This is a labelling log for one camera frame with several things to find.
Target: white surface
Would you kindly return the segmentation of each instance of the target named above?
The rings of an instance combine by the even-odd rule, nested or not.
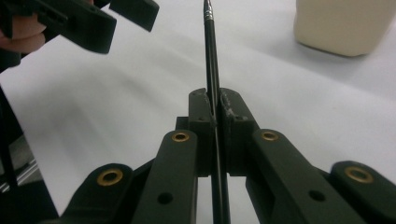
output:
[[[205,87],[202,1],[163,1],[152,33],[117,17],[108,55],[58,37],[0,76],[60,213],[95,168],[137,168]],[[213,1],[220,86],[238,91],[329,171],[360,161],[396,182],[396,27],[370,55],[341,58],[297,44],[295,2]],[[243,178],[230,178],[233,223],[257,223]],[[211,223],[200,180],[198,223]]]

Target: finger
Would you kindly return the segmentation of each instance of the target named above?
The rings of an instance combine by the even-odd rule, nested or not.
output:
[[[12,39],[24,39],[38,35],[46,29],[46,26],[37,21],[37,15],[31,17],[15,16],[12,20]]]
[[[33,35],[24,39],[3,39],[0,48],[9,51],[30,53],[40,49],[46,42],[43,34]]]

